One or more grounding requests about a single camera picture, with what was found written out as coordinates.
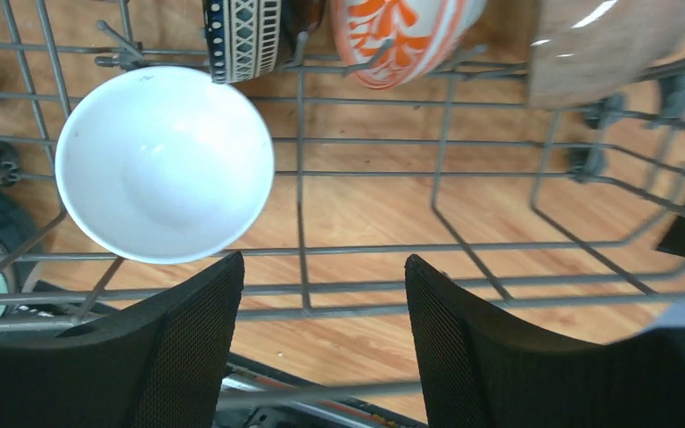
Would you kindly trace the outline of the orange floral pattern bowl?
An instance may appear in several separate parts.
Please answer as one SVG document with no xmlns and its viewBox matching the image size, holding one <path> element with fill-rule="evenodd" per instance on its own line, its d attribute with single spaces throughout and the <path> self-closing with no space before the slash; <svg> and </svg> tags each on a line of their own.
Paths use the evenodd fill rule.
<svg viewBox="0 0 685 428">
<path fill-rule="evenodd" d="M 362 86 L 399 86 L 448 60 L 485 7 L 483 0 L 333 1 L 336 51 Z"/>
</svg>

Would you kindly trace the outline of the grey wire dish rack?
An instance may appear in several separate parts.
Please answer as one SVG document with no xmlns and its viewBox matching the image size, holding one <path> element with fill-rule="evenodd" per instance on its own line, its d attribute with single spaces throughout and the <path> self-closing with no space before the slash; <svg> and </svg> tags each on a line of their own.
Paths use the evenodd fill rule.
<svg viewBox="0 0 685 428">
<path fill-rule="evenodd" d="M 207 266 L 118 262 L 60 214 L 52 154 L 65 117 L 126 61 L 96 23 L 151 63 L 193 65 L 195 1 L 0 1 L 0 168 L 37 223 L 34 292 L 0 301 L 66 327 L 124 308 Z M 243 90 L 275 138 L 267 208 L 235 248 L 246 261 L 235 353 L 312 381 L 416 377 L 405 258 L 417 253 L 526 320 L 591 342 L 685 306 L 685 259 L 656 244 L 685 202 L 685 121 L 648 129 L 653 83 L 589 131 L 576 109 L 522 107 L 521 74 L 429 78 L 377 94 L 343 78 L 322 31 L 305 62 Z"/>
</svg>

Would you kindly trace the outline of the black bowl beige inside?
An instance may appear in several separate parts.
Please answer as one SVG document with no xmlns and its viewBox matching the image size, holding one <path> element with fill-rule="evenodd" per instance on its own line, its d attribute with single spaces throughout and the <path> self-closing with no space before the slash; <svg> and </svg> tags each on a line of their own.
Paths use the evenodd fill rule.
<svg viewBox="0 0 685 428">
<path fill-rule="evenodd" d="M 324 1 L 203 0 L 211 80 L 240 83 L 300 63 Z"/>
</svg>

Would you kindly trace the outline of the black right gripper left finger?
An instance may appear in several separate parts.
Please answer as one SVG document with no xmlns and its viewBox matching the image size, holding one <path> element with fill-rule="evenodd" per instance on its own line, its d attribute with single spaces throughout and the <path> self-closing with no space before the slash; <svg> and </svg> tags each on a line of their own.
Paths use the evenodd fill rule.
<svg viewBox="0 0 685 428">
<path fill-rule="evenodd" d="M 0 427 L 209 427 L 244 281 L 232 253 L 67 330 L 0 333 Z"/>
</svg>

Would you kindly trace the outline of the orange bowl white inside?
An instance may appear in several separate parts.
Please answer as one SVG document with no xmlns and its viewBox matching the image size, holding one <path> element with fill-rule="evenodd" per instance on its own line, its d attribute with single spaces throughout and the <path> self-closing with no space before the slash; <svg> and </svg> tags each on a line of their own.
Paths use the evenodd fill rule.
<svg viewBox="0 0 685 428">
<path fill-rule="evenodd" d="M 226 249 L 259 218 L 276 171 L 268 126 L 238 89 L 177 66 L 93 89 L 58 137 L 62 205 L 95 243 L 170 265 Z"/>
</svg>

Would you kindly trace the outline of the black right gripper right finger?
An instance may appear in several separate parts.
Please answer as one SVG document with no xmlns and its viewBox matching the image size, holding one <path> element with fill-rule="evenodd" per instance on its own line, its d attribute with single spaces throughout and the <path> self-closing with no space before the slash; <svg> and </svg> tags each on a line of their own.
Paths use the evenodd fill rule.
<svg viewBox="0 0 685 428">
<path fill-rule="evenodd" d="M 685 327 L 597 344 L 531 324 L 405 263 L 432 427 L 685 427 Z"/>
</svg>

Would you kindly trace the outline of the clear glass bowl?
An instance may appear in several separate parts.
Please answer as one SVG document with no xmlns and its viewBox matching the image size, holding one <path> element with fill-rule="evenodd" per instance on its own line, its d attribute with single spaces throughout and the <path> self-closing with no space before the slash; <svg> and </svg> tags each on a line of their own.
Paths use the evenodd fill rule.
<svg viewBox="0 0 685 428">
<path fill-rule="evenodd" d="M 589 103 L 633 81 L 685 38 L 685 0 L 540 1 L 527 104 Z"/>
</svg>

